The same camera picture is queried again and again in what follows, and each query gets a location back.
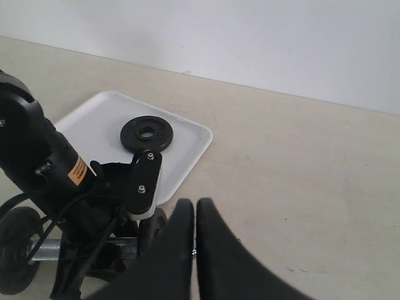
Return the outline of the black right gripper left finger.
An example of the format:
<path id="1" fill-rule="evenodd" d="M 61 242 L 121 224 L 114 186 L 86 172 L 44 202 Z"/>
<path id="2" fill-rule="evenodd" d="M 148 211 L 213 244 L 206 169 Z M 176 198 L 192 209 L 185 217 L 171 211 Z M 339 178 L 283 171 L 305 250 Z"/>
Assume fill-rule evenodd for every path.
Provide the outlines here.
<path id="1" fill-rule="evenodd" d="M 190 299 L 193 204 L 180 199 L 162 233 L 112 283 L 89 299 Z"/>

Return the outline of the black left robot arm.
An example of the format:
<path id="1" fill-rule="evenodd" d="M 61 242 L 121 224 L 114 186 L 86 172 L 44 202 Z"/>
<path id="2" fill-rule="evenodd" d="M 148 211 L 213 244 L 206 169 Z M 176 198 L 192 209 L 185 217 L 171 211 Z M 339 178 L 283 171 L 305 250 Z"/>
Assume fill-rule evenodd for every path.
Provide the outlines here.
<path id="1" fill-rule="evenodd" d="M 116 251 L 98 257 L 108 237 L 132 236 L 116 181 L 124 168 L 86 164 L 16 77 L 1 74 L 1 169 L 21 190 L 1 206 L 1 293 L 14 295 L 32 282 L 36 247 L 54 228 L 62 231 L 52 299 L 79 299 L 85 276 L 110 281 L 125 269 Z"/>

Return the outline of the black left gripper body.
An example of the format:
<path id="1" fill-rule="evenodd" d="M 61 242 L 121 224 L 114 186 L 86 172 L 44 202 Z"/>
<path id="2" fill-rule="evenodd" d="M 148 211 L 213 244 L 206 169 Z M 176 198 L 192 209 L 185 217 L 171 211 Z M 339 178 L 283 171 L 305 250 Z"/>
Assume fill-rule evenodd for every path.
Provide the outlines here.
<path id="1" fill-rule="evenodd" d="M 138 226 L 129 220 L 123 194 L 129 186 L 131 164 L 91 162 L 96 176 L 82 194 L 58 215 L 63 220 L 61 248 L 51 299 L 80 299 L 88 276 L 107 283 L 126 266 L 119 248 L 109 244 L 110 235 L 135 237 Z"/>

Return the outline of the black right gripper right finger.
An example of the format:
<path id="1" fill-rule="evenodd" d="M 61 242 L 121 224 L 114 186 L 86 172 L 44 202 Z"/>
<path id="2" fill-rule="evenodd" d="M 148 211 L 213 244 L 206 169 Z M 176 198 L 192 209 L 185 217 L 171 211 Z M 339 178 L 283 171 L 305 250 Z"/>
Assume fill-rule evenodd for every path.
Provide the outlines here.
<path id="1" fill-rule="evenodd" d="M 196 250 L 201 299 L 309 299 L 243 246 L 210 198 L 196 205 Z"/>

